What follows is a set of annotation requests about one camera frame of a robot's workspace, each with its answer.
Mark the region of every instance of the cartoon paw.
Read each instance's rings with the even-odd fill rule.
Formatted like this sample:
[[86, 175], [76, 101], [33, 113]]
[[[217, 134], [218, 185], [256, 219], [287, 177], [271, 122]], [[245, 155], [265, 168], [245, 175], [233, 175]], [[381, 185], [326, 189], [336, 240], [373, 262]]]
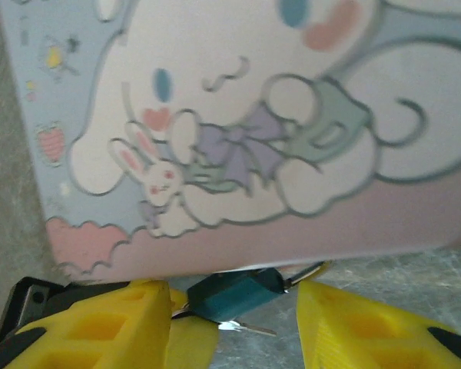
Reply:
[[369, 183], [377, 160], [374, 137], [364, 130], [349, 151], [321, 163], [319, 168], [299, 159], [287, 160], [277, 170], [277, 180], [288, 208], [311, 216]]
[[271, 78], [264, 86], [263, 100], [272, 113], [299, 125], [309, 122], [319, 106], [312, 87], [297, 77]]
[[181, 205], [179, 197], [172, 201], [167, 213], [161, 214], [160, 220], [161, 232], [168, 237], [179, 237], [189, 231], [196, 231], [200, 227]]
[[147, 230], [153, 238], [160, 238], [163, 235], [160, 228], [147, 228]]
[[199, 220], [200, 223], [215, 226], [222, 219], [216, 214], [217, 198], [206, 192], [203, 188], [188, 184], [183, 188], [184, 206]]
[[181, 164], [190, 164], [194, 159], [193, 147], [197, 142], [200, 120], [200, 117], [189, 111], [176, 113], [172, 118], [169, 145]]

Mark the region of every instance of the white bunny plush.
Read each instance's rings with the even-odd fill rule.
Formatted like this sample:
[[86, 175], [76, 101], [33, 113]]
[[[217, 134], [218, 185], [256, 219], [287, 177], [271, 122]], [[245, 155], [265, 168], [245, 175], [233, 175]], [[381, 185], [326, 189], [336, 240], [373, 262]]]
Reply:
[[[122, 138], [110, 141], [109, 151], [118, 165], [144, 188], [146, 201], [140, 203], [147, 229], [154, 237], [176, 237], [192, 231], [198, 224], [181, 206], [179, 192], [183, 175], [174, 163], [161, 158], [147, 130], [135, 122], [126, 124], [128, 137], [136, 148]], [[143, 156], [151, 162], [146, 165]]]

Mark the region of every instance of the pink cloud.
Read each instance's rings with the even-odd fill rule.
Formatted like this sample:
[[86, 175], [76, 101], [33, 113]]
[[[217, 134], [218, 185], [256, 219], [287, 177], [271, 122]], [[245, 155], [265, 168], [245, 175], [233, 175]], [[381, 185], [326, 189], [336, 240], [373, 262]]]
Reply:
[[118, 227], [100, 227], [88, 221], [72, 227], [60, 218], [46, 223], [53, 256], [58, 264], [74, 264], [82, 271], [90, 271], [99, 261], [111, 264], [111, 250], [116, 244], [128, 241], [128, 236]]
[[[155, 239], [141, 229], [113, 250], [112, 267], [98, 264], [89, 274], [68, 272], [78, 280], [126, 281], [421, 251], [460, 241], [461, 171], [424, 184], [375, 181], [312, 219], [288, 216], [253, 227], [224, 224], [176, 239]], [[105, 244], [92, 255], [105, 258]], [[82, 247], [72, 247], [78, 256]], [[89, 260], [86, 267], [96, 257]]]

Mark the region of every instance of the metal key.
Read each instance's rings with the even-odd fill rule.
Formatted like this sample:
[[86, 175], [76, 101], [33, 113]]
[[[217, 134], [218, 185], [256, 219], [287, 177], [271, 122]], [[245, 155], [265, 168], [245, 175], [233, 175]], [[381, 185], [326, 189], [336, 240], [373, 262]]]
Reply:
[[194, 313], [190, 310], [190, 305], [186, 303], [181, 309], [172, 313], [171, 319], [180, 319], [182, 317], [190, 317], [192, 315], [194, 315]]
[[277, 336], [277, 332], [272, 331], [271, 329], [257, 327], [255, 325], [242, 323], [240, 321], [225, 321], [224, 323], [220, 323], [218, 325], [218, 329], [220, 329], [221, 331], [247, 331], [271, 337]]
[[284, 281], [284, 288], [288, 291], [292, 287], [297, 286], [301, 281], [308, 278], [317, 278], [331, 266], [331, 261], [320, 261], [308, 268], [303, 269], [294, 276]]

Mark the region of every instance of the key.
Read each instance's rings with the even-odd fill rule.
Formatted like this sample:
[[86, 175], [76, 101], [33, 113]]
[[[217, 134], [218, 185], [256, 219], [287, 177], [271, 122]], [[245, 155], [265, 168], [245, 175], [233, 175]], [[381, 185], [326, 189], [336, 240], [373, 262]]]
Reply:
[[190, 305], [186, 303], [181, 309], [172, 313], [171, 319], [181, 319], [182, 317], [190, 317], [192, 315], [194, 315], [194, 313], [190, 310]]
[[212, 274], [187, 290], [187, 309], [209, 321], [232, 321], [286, 294], [300, 281], [317, 276], [329, 265], [329, 261], [321, 261], [288, 279], [274, 268]]
[[218, 325], [218, 329], [221, 331], [247, 331], [252, 333], [262, 334], [264, 336], [276, 337], [277, 332], [272, 331], [271, 329], [266, 329], [262, 327], [257, 327], [255, 325], [250, 325], [246, 323], [242, 323], [240, 321], [225, 321]]

